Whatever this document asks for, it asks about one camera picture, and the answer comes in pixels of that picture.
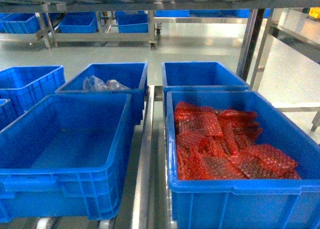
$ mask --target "blue plastic crate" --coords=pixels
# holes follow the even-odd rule
[[[116,16],[119,33],[147,33],[147,14],[120,14]]]
[[[295,159],[303,178],[178,179],[174,110],[178,102],[256,111],[269,143]],[[167,94],[166,142],[173,219],[179,229],[318,229],[320,226],[320,148],[267,100],[253,91],[173,91]]]
[[[0,130],[8,126],[18,115],[9,99],[0,99]]]
[[[144,10],[129,10],[129,11],[126,11],[126,10],[119,10],[119,11],[116,11],[114,16],[115,18],[119,17],[119,16],[127,16],[127,15],[137,15],[137,14],[146,14]]]
[[[190,14],[220,14],[221,10],[190,10]]]
[[[96,17],[95,11],[86,11],[86,12],[68,12],[66,17],[69,16],[81,16],[81,17]]]
[[[97,17],[69,15],[59,23],[59,28],[62,33],[96,33]]]
[[[217,61],[162,63],[164,104],[170,91],[238,91],[250,86]]]
[[[90,93],[83,90],[83,81],[86,77],[96,76],[104,82],[117,80],[121,84],[131,88],[130,90],[104,91],[110,94],[132,95],[132,119],[135,125],[139,125],[143,119],[144,99],[147,91],[147,63],[100,63],[90,64],[82,72],[69,82],[61,86],[57,93]]]
[[[8,13],[0,13],[0,20],[8,15],[9,15]],[[0,21],[0,33],[3,33],[4,31],[5,31],[5,27]]]
[[[158,18],[189,18],[190,10],[157,10],[155,16]]]
[[[20,116],[65,82],[61,65],[11,67],[0,71],[0,98],[10,99]]]
[[[249,9],[239,9],[234,10],[234,15],[238,18],[248,18],[249,17],[250,10]],[[270,14],[270,9],[266,9],[264,12],[264,18],[268,18]]]
[[[34,13],[13,13],[0,19],[5,32],[11,34],[34,34],[40,30]]]
[[[54,94],[0,131],[0,222],[119,211],[133,138],[130,94]]]

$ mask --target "clear plastic bag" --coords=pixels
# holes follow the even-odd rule
[[[106,85],[106,89],[111,91],[130,90],[129,87],[122,85],[117,80],[107,80],[105,85]]]
[[[91,75],[87,76],[82,83],[83,90],[85,91],[105,91],[107,90],[106,84],[100,78]]]

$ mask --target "metal rack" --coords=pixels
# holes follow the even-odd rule
[[[40,30],[33,34],[13,34],[13,33],[0,33],[0,41],[9,41],[9,42],[39,42],[41,39],[44,40],[45,46],[50,49],[51,44],[54,43],[57,46],[57,43],[54,37],[50,37],[50,33],[54,31],[54,27],[58,25],[61,18],[58,17],[53,21],[50,20],[49,14],[45,13],[48,25],[46,25],[43,14],[35,13],[36,18],[40,24]]]
[[[156,49],[156,36],[153,21],[154,12],[148,11],[148,31],[149,33],[118,33],[111,32],[111,27],[115,20],[113,13],[110,16],[103,17],[105,20],[102,25],[100,11],[95,12],[98,31],[95,33],[61,33],[57,27],[52,36],[58,44],[60,42],[148,42],[152,50]]]
[[[162,23],[190,23],[190,24],[246,24],[247,18],[237,17],[154,17],[156,34],[161,34]]]
[[[0,0],[0,12],[10,13],[41,13],[41,12],[86,12],[86,11],[138,11],[138,10],[177,10],[177,9],[253,9],[250,11],[249,18],[247,20],[247,27],[241,49],[241,56],[237,68],[237,74],[246,79],[248,76],[249,68],[253,58],[253,51],[256,47],[257,38],[261,28],[263,20],[264,9],[256,8],[290,8],[290,7],[318,7],[320,6],[320,0]],[[269,26],[271,25],[271,16],[267,20],[267,26],[263,35],[263,40],[266,39],[269,32]],[[205,18],[201,21],[217,21],[217,19]],[[154,32],[154,29],[149,28],[149,33]],[[54,33],[53,37],[63,37],[59,33]],[[116,40],[115,35],[108,35],[108,40]],[[261,57],[264,42],[259,51]],[[149,86],[145,117],[143,122],[142,143],[138,164],[137,181],[134,194],[134,206],[131,220],[132,229],[146,229],[148,227],[149,218],[149,202],[150,202],[150,175],[151,175],[151,157],[152,157],[152,135],[153,135],[153,112],[154,102],[162,100],[162,87],[161,86]],[[320,108],[319,105],[304,105],[308,110],[315,110]],[[282,111],[299,111],[303,106],[298,108],[294,105],[281,106]],[[167,161],[163,162],[163,166],[167,169]],[[168,179],[166,178],[166,228],[176,229],[177,224],[172,221],[172,207],[171,207],[171,192],[168,187]],[[43,229],[54,228],[57,220],[63,218],[37,218],[35,223],[28,224],[28,228],[31,229]],[[91,228],[111,229],[113,228],[113,221],[96,221]],[[44,224],[44,227],[39,227],[40,222]]]
[[[292,37],[294,37],[302,42],[308,43],[310,45],[310,47],[320,48],[320,44],[318,44],[317,42],[309,40],[308,38],[305,38],[302,35],[299,35],[289,29],[286,29],[283,26],[280,26],[279,20],[282,15],[282,12],[283,12],[282,9],[274,9],[274,10],[272,10],[269,18],[267,19],[264,33],[263,33],[262,40],[261,40],[261,45],[258,50],[257,59],[255,62],[255,65],[254,65],[252,78],[250,81],[250,88],[254,91],[258,91],[263,74],[264,74],[264,71],[265,71],[265,67],[266,67],[266,64],[268,61],[269,53],[270,53],[270,50],[272,47],[273,37],[275,37],[274,30],[289,34]],[[248,72],[249,72],[249,69],[245,71],[245,76],[246,76],[245,78],[247,78]],[[278,103],[274,106],[276,108],[280,108],[281,112],[317,112],[315,117],[312,120],[311,131],[315,132],[316,129],[320,126],[320,102],[319,103],[299,103],[299,104]]]

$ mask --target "yellow object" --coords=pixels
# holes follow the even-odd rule
[[[313,18],[320,18],[320,7],[311,7],[309,11],[309,16]]]

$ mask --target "caster wheel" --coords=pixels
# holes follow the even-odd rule
[[[150,49],[151,49],[152,51],[154,51],[154,50],[156,49],[156,44],[155,44],[155,43],[151,43]]]

